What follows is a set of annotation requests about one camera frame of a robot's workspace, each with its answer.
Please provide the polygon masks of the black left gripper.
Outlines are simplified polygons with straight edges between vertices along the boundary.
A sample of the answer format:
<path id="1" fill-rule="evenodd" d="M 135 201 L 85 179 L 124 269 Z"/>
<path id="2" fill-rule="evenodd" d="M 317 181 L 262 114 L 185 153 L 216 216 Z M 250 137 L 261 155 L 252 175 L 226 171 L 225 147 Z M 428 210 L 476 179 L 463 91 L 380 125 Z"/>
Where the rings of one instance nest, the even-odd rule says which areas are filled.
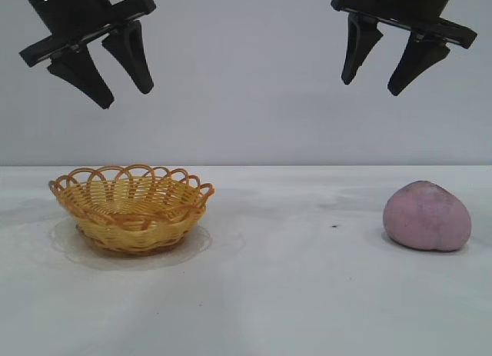
<path id="1" fill-rule="evenodd" d="M 111 31 L 102 46 L 118 61 L 142 94 L 154 87 L 145 57 L 141 23 L 137 18 L 156 9 L 154 0 L 28 0 L 51 35 L 19 52 L 29 67 L 51 56 L 48 71 L 107 109 L 115 98 L 83 45 Z"/>

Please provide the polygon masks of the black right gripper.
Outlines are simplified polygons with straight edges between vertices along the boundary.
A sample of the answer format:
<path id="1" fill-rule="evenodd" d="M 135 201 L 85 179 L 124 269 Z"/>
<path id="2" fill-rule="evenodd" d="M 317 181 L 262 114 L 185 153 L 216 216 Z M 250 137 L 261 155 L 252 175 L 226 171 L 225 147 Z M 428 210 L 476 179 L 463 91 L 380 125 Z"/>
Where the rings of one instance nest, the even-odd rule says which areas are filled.
<path id="1" fill-rule="evenodd" d="M 445 42 L 469 48 L 477 33 L 441 17 L 450 0 L 331 0 L 347 17 L 347 51 L 341 73 L 349 85 L 374 46 L 383 37 L 377 23 L 412 32 L 387 89 L 398 96 L 414 79 L 444 60 L 450 52 Z"/>

